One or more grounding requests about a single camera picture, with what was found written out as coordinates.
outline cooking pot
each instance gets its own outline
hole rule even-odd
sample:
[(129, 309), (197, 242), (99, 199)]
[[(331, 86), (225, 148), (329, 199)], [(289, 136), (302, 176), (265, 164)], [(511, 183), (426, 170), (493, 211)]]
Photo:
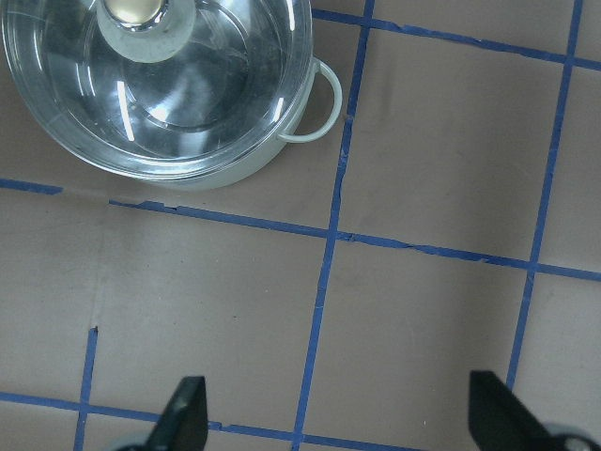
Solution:
[[(10, 71), (63, 147), (102, 169), (208, 189), (333, 126), (309, 0), (0, 0)], [(333, 89), (294, 134), (315, 75)]]

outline pot handle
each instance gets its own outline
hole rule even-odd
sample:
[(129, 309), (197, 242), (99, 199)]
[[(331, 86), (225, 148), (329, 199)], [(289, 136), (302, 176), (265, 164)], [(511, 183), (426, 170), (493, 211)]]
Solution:
[(322, 74), (326, 79), (330, 82), (331, 89), (334, 93), (334, 105), (331, 109), (330, 117), (326, 121), (323, 126), (319, 130), (309, 134), (286, 134), (281, 133), (278, 135), (282, 141), (286, 141), (287, 143), (310, 143), (311, 141), (315, 141), (316, 139), (321, 138), (324, 134), (330, 131), (330, 129), (338, 120), (340, 116), (340, 110), (342, 110), (342, 87), (340, 86), (340, 80), (334, 73), (330, 66), (316, 58), (316, 72)]

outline glass lid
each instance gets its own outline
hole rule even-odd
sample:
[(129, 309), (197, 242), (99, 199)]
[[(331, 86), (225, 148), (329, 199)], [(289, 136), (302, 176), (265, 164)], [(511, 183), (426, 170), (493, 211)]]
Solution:
[(300, 96), (309, 0), (3, 0), (10, 68), (67, 149), (140, 179), (260, 146)]

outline metallic knob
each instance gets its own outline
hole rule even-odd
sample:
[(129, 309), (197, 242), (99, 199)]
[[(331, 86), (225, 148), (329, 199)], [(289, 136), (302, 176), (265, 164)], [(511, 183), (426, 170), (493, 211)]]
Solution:
[(115, 19), (130, 26), (152, 21), (164, 4), (165, 0), (104, 0), (104, 5)]

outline transparent lid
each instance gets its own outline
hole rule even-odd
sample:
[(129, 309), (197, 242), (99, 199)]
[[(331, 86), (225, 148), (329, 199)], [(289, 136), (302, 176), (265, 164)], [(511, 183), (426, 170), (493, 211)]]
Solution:
[(4, 0), (9, 64), (67, 149), (141, 179), (253, 151), (310, 69), (309, 0)]

